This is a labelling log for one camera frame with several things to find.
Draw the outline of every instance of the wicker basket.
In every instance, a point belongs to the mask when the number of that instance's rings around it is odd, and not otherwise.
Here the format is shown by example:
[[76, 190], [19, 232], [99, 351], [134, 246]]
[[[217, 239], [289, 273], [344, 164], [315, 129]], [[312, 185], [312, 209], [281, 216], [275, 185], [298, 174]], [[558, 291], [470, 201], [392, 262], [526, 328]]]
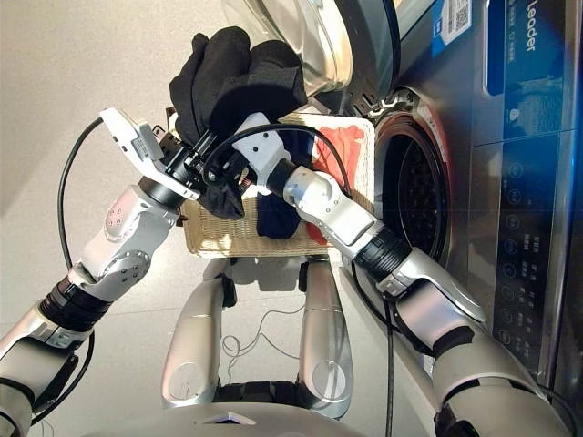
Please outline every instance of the wicker basket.
[[[374, 174], [374, 128], [369, 121], [351, 117], [290, 114], [281, 122], [299, 123], [317, 129], [350, 126], [361, 129], [364, 137], [359, 140], [361, 151], [354, 178], [353, 198], [373, 212], [374, 178], [371, 175]], [[188, 219], [184, 231], [189, 251], [202, 258], [288, 257], [335, 251], [330, 245], [322, 246], [312, 240], [303, 222], [290, 239], [270, 239], [257, 235], [255, 194], [253, 188], [245, 193], [245, 217], [237, 221], [217, 218], [198, 202], [187, 201], [181, 212]]]

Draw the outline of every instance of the silver washing machine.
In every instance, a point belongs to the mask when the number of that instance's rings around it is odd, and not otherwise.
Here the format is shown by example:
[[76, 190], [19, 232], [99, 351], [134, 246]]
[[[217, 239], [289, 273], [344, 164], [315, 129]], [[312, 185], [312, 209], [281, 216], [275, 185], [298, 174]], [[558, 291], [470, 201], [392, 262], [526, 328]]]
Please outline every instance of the silver washing machine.
[[583, 416], [581, 2], [225, 5], [253, 42], [291, 44], [316, 107], [373, 121], [378, 217]]

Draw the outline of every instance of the blue label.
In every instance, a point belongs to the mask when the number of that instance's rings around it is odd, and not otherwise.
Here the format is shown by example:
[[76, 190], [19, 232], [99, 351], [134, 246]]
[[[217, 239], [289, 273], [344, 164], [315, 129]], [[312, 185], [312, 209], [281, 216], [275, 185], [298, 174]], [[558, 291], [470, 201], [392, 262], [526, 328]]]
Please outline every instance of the blue label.
[[435, 57], [472, 26], [472, 2], [436, 0], [432, 6], [432, 18], [431, 54]]
[[565, 0], [506, 1], [504, 138], [560, 130]]

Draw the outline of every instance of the white floor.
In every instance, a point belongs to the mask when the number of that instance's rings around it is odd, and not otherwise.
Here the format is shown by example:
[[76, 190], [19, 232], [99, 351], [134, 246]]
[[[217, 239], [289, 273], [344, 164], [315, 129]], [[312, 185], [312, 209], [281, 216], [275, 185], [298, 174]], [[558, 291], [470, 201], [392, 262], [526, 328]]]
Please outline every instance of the white floor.
[[[168, 83], [187, 59], [193, 34], [212, 34], [227, 23], [219, 0], [8, 0], [0, 8], [2, 335], [66, 273], [56, 231], [56, 189], [78, 134], [99, 110], [111, 106], [163, 126]], [[137, 181], [137, 172], [100, 128], [79, 152], [67, 186], [73, 258], [99, 230], [109, 203]], [[170, 334], [207, 261], [187, 252], [181, 229], [171, 231], [154, 261], [148, 276], [97, 325], [96, 353], [86, 378], [48, 418], [54, 435], [80, 435], [161, 408], [159, 380]], [[223, 334], [236, 333], [243, 343], [251, 340], [266, 310], [302, 305], [295, 273], [285, 269], [288, 261], [266, 262], [271, 263], [267, 276], [259, 284], [240, 286], [240, 303], [224, 313]], [[287, 291], [267, 291], [277, 289]], [[353, 403], [343, 421], [364, 435], [381, 436], [383, 336], [344, 292], [343, 304], [355, 369]], [[300, 313], [273, 315], [265, 330], [297, 353], [300, 327]], [[223, 379], [225, 364], [223, 359]], [[296, 361], [260, 341], [256, 351], [240, 359], [233, 378], [293, 380], [296, 372]], [[395, 378], [394, 435], [421, 435], [398, 372]], [[45, 431], [53, 435], [48, 426]], [[42, 435], [41, 427], [30, 435]]]

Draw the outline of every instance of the wire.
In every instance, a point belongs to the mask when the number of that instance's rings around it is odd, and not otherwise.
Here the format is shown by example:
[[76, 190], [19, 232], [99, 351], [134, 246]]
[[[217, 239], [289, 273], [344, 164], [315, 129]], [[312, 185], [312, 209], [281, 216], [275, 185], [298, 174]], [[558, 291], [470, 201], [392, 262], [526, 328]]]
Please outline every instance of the wire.
[[[226, 335], [225, 337], [223, 337], [223, 339], [221, 341], [222, 350], [225, 352], [225, 354], [227, 356], [230, 357], [229, 365], [227, 366], [227, 375], [229, 375], [229, 381], [227, 382], [228, 384], [230, 384], [230, 380], [232, 379], [231, 378], [232, 368], [235, 366], [235, 364], [237, 363], [239, 358], [242, 357], [243, 355], [247, 355], [249, 352], [253, 351], [255, 349], [255, 346], [257, 345], [257, 343], [259, 341], [259, 338], [261, 338], [261, 337], [263, 337], [277, 352], [281, 353], [282, 355], [285, 355], [286, 357], [292, 358], [294, 360], [298, 360], [300, 358], [300, 357], [296, 357], [295, 355], [291, 355], [289, 352], [283, 351], [282, 349], [277, 347], [266, 334], [261, 332], [261, 327], [263, 326], [263, 322], [265, 321], [267, 316], [269, 316], [270, 314], [284, 314], [284, 315], [297, 314], [298, 312], [303, 310], [304, 306], [305, 305], [301, 305], [300, 308], [298, 308], [297, 310], [291, 311], [291, 312], [281, 311], [281, 310], [269, 310], [269, 311], [267, 311], [261, 317], [261, 321], [259, 323], [259, 328], [257, 329], [257, 333], [255, 334], [255, 337], [253, 337], [253, 340], [251, 340], [249, 342], [249, 344], [247, 344], [246, 346], [241, 347], [240, 340], [237, 337], [235, 337], [234, 335]], [[235, 347], [232, 348], [229, 345], [227, 345], [227, 340], [235, 341]]]
[[342, 173], [342, 176], [343, 176], [344, 193], [346, 194], [347, 197], [352, 198], [353, 194], [352, 194], [352, 190], [350, 188], [350, 184], [348, 183], [348, 175], [346, 174], [346, 168], [344, 168], [343, 161], [340, 158], [340, 155], [338, 154], [338, 150], [336, 150], [336, 147], [334, 146], [333, 142], [327, 136], [325, 136], [322, 132], [320, 132], [318, 129], [315, 129], [315, 128], [309, 127], [309, 126], [304, 126], [304, 125], [283, 125], [283, 124], [277, 124], [277, 123], [273, 123], [270, 125], [261, 125], [261, 126], [256, 126], [256, 127], [251, 127], [249, 129], [245, 129], [245, 130], [233, 135], [232, 137], [225, 139], [222, 143], [220, 143], [218, 146], [216, 146], [212, 150], [212, 152], [210, 152], [210, 154], [207, 156], [207, 158], [205, 159], [206, 162], [205, 162], [204, 167], [202, 169], [202, 179], [208, 185], [218, 185], [220, 183], [219, 181], [213, 181], [213, 180], [209, 179], [210, 166], [212, 165], [214, 160], [221, 153], [223, 153], [223, 151], [226, 148], [231, 147], [237, 141], [241, 141], [242, 139], [247, 138], [247, 137], [251, 137], [252, 135], [257, 135], [257, 134], [262, 134], [262, 133], [267, 133], [267, 132], [281, 132], [281, 131], [306, 132], [306, 133], [312, 134], [315, 137], [319, 138], [322, 141], [322, 143], [324, 143], [324, 145], [330, 149], [330, 153], [333, 154], [334, 159], [338, 163], [338, 167], [340, 168], [340, 172]]
[[[350, 263], [351, 265], [351, 270], [352, 270], [352, 274], [353, 274], [353, 278], [354, 278], [354, 285], [356, 288], [356, 291], [358, 292], [359, 296], [361, 297], [361, 299], [364, 301], [364, 303], [366, 304], [366, 307], [368, 308], [368, 310], [374, 314], [374, 316], [383, 324], [386, 325], [387, 323], [387, 318], [381, 314], [381, 312], [374, 306], [373, 302], [371, 301], [371, 298], [368, 297], [368, 295], [366, 294], [366, 292], [363, 290], [363, 288], [361, 287], [360, 282], [358, 281], [358, 276], [356, 276], [356, 264], [354, 264], [354, 261], [351, 261]], [[401, 333], [401, 330], [399, 330], [398, 327], [394, 326], [392, 324], [391, 326], [392, 330], [394, 332], [399, 332]]]
[[51, 430], [51, 437], [55, 437], [55, 428], [53, 427], [53, 425], [51, 425], [51, 422], [41, 421], [40, 426], [41, 426], [42, 437], [46, 437], [45, 425]]
[[[69, 171], [71, 166], [73, 165], [73, 161], [77, 156], [77, 152], [81, 148], [81, 145], [88, 137], [88, 135], [95, 130], [97, 126], [103, 123], [103, 119], [101, 117], [95, 119], [89, 126], [85, 128], [81, 135], [75, 142], [75, 145], [71, 149], [68, 158], [66, 159], [65, 166], [63, 167], [63, 173], [61, 174], [61, 180], [58, 184], [58, 195], [56, 199], [56, 218], [58, 221], [58, 235], [61, 239], [61, 249], [63, 250], [63, 257], [65, 258], [65, 264], [67, 269], [71, 269], [73, 267], [73, 262], [71, 261], [71, 253], [69, 252], [69, 246], [66, 242], [66, 232], [65, 232], [65, 213], [64, 213], [64, 203], [65, 203], [65, 185], [66, 179], [68, 178]], [[71, 381], [69, 386], [66, 388], [65, 391], [61, 393], [61, 395], [48, 407], [46, 407], [42, 412], [40, 412], [31, 422], [31, 426], [41, 422], [48, 416], [56, 407], [58, 407], [71, 392], [76, 388], [76, 386], [81, 382], [83, 376], [85, 376], [85, 372], [89, 367], [89, 363], [91, 362], [91, 358], [93, 357], [93, 350], [95, 349], [95, 332], [91, 332], [89, 335], [89, 344], [87, 346], [87, 355], [85, 356], [85, 360], [83, 361], [83, 366], [81, 370], [77, 374], [74, 380]]]
[[[384, 302], [384, 316], [387, 320], [391, 319], [391, 305], [389, 300], [383, 299]], [[385, 323], [386, 325], [386, 345], [387, 345], [387, 390], [386, 390], [386, 424], [384, 435], [391, 437], [393, 433], [393, 325]]]
[[71, 149], [68, 158], [66, 159], [65, 167], [63, 168], [63, 173], [61, 174], [61, 180], [58, 184], [58, 198], [56, 202], [56, 217], [58, 219], [58, 235], [61, 238], [61, 248], [63, 249], [63, 256], [65, 257], [66, 268], [71, 269], [73, 267], [73, 263], [71, 262], [71, 254], [69, 253], [69, 246], [66, 243], [66, 232], [65, 232], [65, 214], [63, 213], [63, 205], [65, 203], [65, 184], [66, 179], [69, 176], [69, 170], [71, 169], [71, 165], [77, 156], [77, 152], [81, 148], [83, 141], [87, 138], [87, 136], [101, 123], [103, 123], [103, 119], [101, 117], [94, 120], [89, 126], [85, 128], [81, 135], [75, 142], [75, 145]]
[[540, 385], [538, 384], [538, 388], [551, 400], [553, 401], [557, 401], [557, 403], [563, 407], [563, 409], [565, 410], [565, 412], [567, 413], [567, 416], [569, 418], [569, 420], [571, 421], [571, 424], [573, 425], [573, 435], [575, 437], [581, 437], [581, 435], [583, 435], [581, 433], [582, 431], [582, 427], [581, 427], [581, 422], [579, 421], [577, 415], [575, 414], [575, 412], [573, 411], [573, 408], [571, 407], [571, 405], [569, 404], [569, 401], [567, 399], [565, 399], [563, 396], [561, 396], [560, 394], [558, 394], [556, 391], [552, 391], [550, 390], [548, 387], [545, 387], [544, 385]]

